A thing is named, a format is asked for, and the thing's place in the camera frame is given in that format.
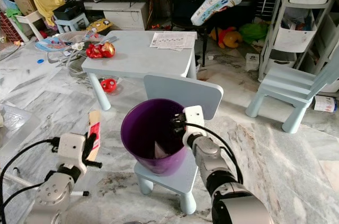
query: stuffed toy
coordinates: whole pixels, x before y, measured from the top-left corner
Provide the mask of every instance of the stuffed toy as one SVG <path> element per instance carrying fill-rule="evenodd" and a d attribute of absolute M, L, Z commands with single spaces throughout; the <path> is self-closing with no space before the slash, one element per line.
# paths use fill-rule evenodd
<path fill-rule="evenodd" d="M 241 36 L 241 34 L 235 31 L 236 30 L 235 27 L 229 27 L 226 30 L 217 28 L 217 30 L 219 37 L 218 46 L 220 48 L 225 48 L 225 46 L 228 46 L 229 48 L 237 48 L 239 46 L 239 43 L 243 41 L 243 37 Z M 217 40 L 215 28 L 213 28 L 213 30 L 209 34 L 209 37 L 212 37 L 214 40 Z"/>

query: white cabinet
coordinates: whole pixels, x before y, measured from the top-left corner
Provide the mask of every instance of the white cabinet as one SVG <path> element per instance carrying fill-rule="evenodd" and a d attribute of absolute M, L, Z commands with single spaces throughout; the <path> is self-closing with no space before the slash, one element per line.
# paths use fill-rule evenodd
<path fill-rule="evenodd" d="M 86 10 L 103 11 L 115 30 L 145 30 L 148 6 L 144 2 L 85 2 Z"/>

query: black cable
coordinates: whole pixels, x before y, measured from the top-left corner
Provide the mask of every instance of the black cable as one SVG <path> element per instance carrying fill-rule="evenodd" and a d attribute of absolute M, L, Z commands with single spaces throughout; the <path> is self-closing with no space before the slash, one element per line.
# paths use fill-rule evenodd
<path fill-rule="evenodd" d="M 15 198 L 16 196 L 18 196 L 20 193 L 25 192 L 25 191 L 28 191 L 28 190 L 30 190 L 30 189 L 33 189 L 33 188 L 35 188 L 35 187 L 39 187 L 41 184 L 43 184 L 43 183 L 38 183 L 38 184 L 36 184 L 36 185 L 28 186 L 28 187 L 25 187 L 25 188 L 23 188 L 23 189 L 21 189 L 21 190 L 18 190 L 17 192 L 13 193 L 13 194 L 5 201 L 5 203 L 3 204 L 2 207 L 5 208 L 6 205 L 8 205 L 8 203 L 9 203 L 13 198 Z"/>
<path fill-rule="evenodd" d="M 215 136 L 217 139 L 219 139 L 223 145 L 225 145 L 225 148 L 222 147 L 222 149 L 225 150 L 226 154 L 228 155 L 228 157 L 232 160 L 235 168 L 236 168 L 236 171 L 237 171 L 237 178 L 238 178 L 238 183 L 240 184 L 243 184 L 244 183 L 244 180 L 243 180 L 243 174 L 238 166 L 238 162 L 235 158 L 235 155 L 234 155 L 234 152 L 232 151 L 232 149 L 230 148 L 230 146 L 222 139 L 221 136 L 219 136 L 218 134 L 216 134 L 214 131 L 211 131 L 210 129 L 204 127 L 204 126 L 201 126 L 201 125 L 198 125 L 198 124 L 194 124 L 194 123 L 185 123 L 186 126 L 192 126 L 192 127 L 196 127 L 196 128 L 199 128 L 199 129 L 202 129 L 210 134 L 212 134 L 213 136 Z"/>
<path fill-rule="evenodd" d="M 33 148 L 34 146 L 37 146 L 39 144 L 43 144 L 43 143 L 53 143 L 54 139 L 46 139 L 46 140 L 41 140 L 39 142 L 33 143 L 30 146 L 27 146 L 26 148 L 22 149 L 21 151 L 19 151 L 6 165 L 5 167 L 2 169 L 1 171 L 1 175 L 0 175 L 0 212 L 1 212 L 1 221 L 2 224 L 6 224 L 6 217 L 5 217 L 5 209 L 3 207 L 4 204 L 4 196 L 3 196 L 3 182 L 4 182 L 4 176 L 5 176 L 5 172 L 7 171 L 7 169 L 10 167 L 10 165 L 16 160 L 18 159 L 24 152 L 28 151 L 29 149 Z"/>

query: marble floor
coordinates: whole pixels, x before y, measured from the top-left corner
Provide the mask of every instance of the marble floor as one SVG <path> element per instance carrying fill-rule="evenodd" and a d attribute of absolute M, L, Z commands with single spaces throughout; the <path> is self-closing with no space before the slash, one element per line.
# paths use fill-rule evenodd
<path fill-rule="evenodd" d="M 196 54 L 202 43 L 197 41 Z M 235 152 L 244 175 L 245 186 L 267 207 L 276 224 L 338 223 L 339 219 L 339 129 L 338 115 L 308 110 L 295 135 L 281 130 L 281 123 L 292 110 L 287 103 L 267 97 L 259 117 L 244 111 L 259 83 L 257 72 L 244 71 L 246 52 L 221 50 L 208 44 L 205 68 L 198 77 L 220 85 L 224 96 L 216 117 L 206 123 L 220 134 Z M 88 112 L 99 109 L 86 78 L 72 78 L 68 71 L 47 63 L 46 54 L 32 44 L 0 62 L 0 102 L 32 112 L 41 123 L 17 150 L 27 144 L 65 132 L 85 133 Z M 37 64 L 38 59 L 45 59 Z M 195 214 L 180 210 L 179 196 L 155 185 L 143 196 L 133 174 L 135 159 L 124 149 L 120 138 L 121 122 L 127 112 L 146 100 L 141 80 L 120 78 L 119 90 L 109 94 L 112 108 L 102 112 L 102 144 L 97 161 L 102 169 L 88 168 L 76 184 L 89 190 L 88 198 L 73 198 L 67 223 L 211 223 L 210 197 L 199 177 L 193 195 Z M 21 176 L 41 182 L 55 169 L 56 156 L 47 145 L 39 146 L 15 162 Z M 0 166 L 7 158 L 0 157 Z M 6 183 L 5 197 L 20 189 Z M 8 223 L 16 223 L 33 192 L 22 194 L 6 207 Z"/>

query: purple plastic bin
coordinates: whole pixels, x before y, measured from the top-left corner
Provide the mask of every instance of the purple plastic bin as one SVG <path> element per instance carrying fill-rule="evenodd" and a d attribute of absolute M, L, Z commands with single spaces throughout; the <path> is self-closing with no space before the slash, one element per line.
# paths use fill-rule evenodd
<path fill-rule="evenodd" d="M 122 122 L 123 145 L 137 161 L 157 175 L 175 173 L 186 156 L 183 135 L 174 133 L 170 123 L 170 119 L 182 113 L 183 109 L 174 101 L 157 98 L 135 106 Z M 155 159 L 155 141 L 170 155 Z"/>

